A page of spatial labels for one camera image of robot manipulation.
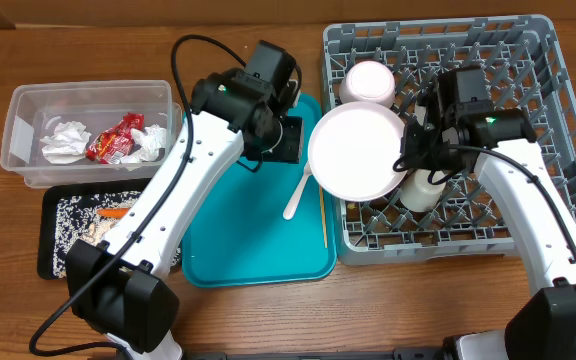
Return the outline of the white cup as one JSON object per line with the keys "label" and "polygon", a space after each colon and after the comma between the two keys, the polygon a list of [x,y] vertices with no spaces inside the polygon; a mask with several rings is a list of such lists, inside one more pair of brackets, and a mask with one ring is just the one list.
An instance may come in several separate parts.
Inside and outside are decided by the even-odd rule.
{"label": "white cup", "polygon": [[400,202],[410,211],[428,212],[438,203],[444,192],[446,183],[439,184],[445,174],[435,172],[431,181],[428,180],[430,170],[416,170],[402,184]]}

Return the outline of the white round plate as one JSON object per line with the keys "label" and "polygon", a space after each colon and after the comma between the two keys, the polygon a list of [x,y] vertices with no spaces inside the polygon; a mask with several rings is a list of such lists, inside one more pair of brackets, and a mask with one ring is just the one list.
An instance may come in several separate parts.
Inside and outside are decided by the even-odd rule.
{"label": "white round plate", "polygon": [[404,122],[370,102],[342,104],[316,124],[308,162],[318,184],[346,201],[374,200],[395,189],[405,174],[393,170],[401,156]]}

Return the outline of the pink bowl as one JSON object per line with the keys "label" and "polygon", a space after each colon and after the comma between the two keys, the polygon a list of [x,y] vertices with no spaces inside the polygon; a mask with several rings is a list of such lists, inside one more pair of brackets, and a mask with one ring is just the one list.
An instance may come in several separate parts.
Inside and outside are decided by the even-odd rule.
{"label": "pink bowl", "polygon": [[391,108],[395,100],[394,75],[380,62],[359,62],[342,80],[339,98],[342,104],[363,101]]}

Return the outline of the white plastic fork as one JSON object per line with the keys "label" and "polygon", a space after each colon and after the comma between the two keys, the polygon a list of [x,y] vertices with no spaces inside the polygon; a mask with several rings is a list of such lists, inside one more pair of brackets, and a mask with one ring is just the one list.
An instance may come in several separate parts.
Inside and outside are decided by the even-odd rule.
{"label": "white plastic fork", "polygon": [[299,206],[302,194],[304,192],[305,186],[311,175],[312,175],[311,166],[309,162],[306,162],[303,169],[302,177],[283,211],[283,218],[285,220],[291,220],[294,217],[296,210]]}

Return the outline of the wooden chopstick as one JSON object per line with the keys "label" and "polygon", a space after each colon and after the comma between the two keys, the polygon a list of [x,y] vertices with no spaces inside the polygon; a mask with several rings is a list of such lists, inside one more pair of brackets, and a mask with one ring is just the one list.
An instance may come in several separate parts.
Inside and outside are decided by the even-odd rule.
{"label": "wooden chopstick", "polygon": [[328,236],[327,236],[327,219],[326,219],[326,206],[325,206],[325,199],[324,199],[324,192],[323,188],[319,186],[319,200],[320,200],[320,213],[321,213],[321,221],[322,221],[322,236],[323,236],[323,243],[324,248],[328,248]]}

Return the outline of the red snack wrapper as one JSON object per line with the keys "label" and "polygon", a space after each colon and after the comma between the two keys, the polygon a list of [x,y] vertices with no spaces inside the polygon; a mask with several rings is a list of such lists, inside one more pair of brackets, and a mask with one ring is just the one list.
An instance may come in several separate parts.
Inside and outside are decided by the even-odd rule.
{"label": "red snack wrapper", "polygon": [[118,164],[134,146],[131,131],[141,131],[144,120],[143,114],[127,113],[119,123],[103,131],[94,139],[86,150],[86,158],[101,164]]}

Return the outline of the orange carrot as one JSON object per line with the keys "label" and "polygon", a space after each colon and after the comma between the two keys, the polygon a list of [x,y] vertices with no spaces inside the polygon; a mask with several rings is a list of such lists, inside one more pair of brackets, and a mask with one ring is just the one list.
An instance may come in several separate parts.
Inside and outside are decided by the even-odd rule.
{"label": "orange carrot", "polygon": [[97,210],[97,214],[105,218],[121,219],[129,211],[129,208],[102,208]]}

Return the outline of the white napkin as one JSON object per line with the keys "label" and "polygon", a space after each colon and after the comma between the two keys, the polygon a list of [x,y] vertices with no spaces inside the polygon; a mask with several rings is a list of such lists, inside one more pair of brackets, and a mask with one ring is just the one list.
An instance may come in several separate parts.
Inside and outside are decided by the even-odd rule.
{"label": "white napkin", "polygon": [[59,123],[52,136],[44,136],[40,142],[43,157],[51,164],[71,164],[86,157],[91,134],[78,121]]}

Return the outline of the peanut shells and rice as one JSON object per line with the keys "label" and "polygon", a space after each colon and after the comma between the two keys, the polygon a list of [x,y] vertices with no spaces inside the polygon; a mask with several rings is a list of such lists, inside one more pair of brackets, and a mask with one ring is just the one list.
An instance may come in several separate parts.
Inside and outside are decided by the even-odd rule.
{"label": "peanut shells and rice", "polygon": [[55,229],[48,231],[53,240],[48,274],[53,278],[64,278],[65,257],[75,241],[97,245],[104,234],[119,222],[119,218],[99,215],[99,210],[129,209],[140,194],[140,191],[132,190],[61,198],[56,206]]}

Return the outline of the white tissue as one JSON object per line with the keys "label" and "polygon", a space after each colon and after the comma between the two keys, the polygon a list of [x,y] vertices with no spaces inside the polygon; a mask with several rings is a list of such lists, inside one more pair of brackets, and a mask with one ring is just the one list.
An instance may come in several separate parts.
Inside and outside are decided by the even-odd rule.
{"label": "white tissue", "polygon": [[159,150],[167,144],[167,130],[159,125],[145,127],[144,130],[131,129],[130,134],[138,149],[120,159],[122,164],[153,162],[159,157]]}

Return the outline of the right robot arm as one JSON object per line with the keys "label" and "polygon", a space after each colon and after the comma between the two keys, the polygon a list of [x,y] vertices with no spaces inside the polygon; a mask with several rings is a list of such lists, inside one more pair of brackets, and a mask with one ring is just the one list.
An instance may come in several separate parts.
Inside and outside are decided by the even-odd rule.
{"label": "right robot arm", "polygon": [[532,297],[502,330],[451,336],[439,359],[576,359],[576,221],[555,188],[520,108],[498,110],[484,71],[444,72],[406,125],[396,172],[475,174],[497,205]]}

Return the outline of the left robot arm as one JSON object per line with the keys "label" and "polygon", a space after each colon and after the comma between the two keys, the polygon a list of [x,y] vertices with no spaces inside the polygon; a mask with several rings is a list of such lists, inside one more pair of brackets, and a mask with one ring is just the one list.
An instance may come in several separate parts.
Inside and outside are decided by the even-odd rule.
{"label": "left robot arm", "polygon": [[283,48],[260,41],[240,68],[212,73],[184,97],[174,147],[128,213],[95,245],[76,241],[65,269],[73,314],[125,359],[179,359],[171,334],[179,299],[165,279],[206,197],[240,158],[298,163],[301,71]]}

